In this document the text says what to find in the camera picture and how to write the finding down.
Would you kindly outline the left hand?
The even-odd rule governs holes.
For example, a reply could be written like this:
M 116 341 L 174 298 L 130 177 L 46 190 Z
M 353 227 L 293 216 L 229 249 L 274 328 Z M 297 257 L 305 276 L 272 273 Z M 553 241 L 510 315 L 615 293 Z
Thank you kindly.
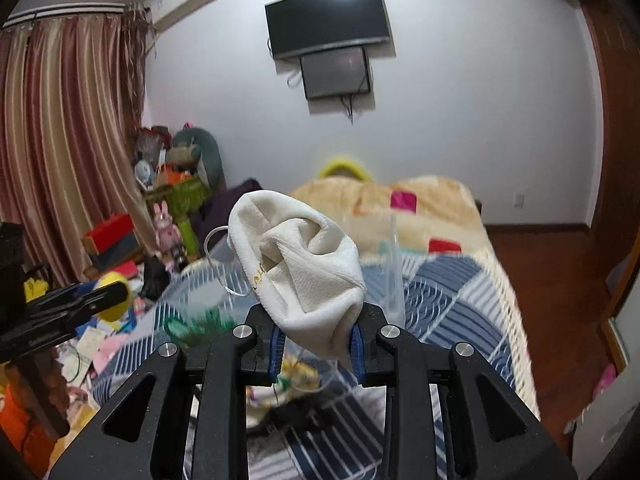
M 6 364 L 1 429 L 14 448 L 55 442 L 70 431 L 67 382 L 55 348 Z

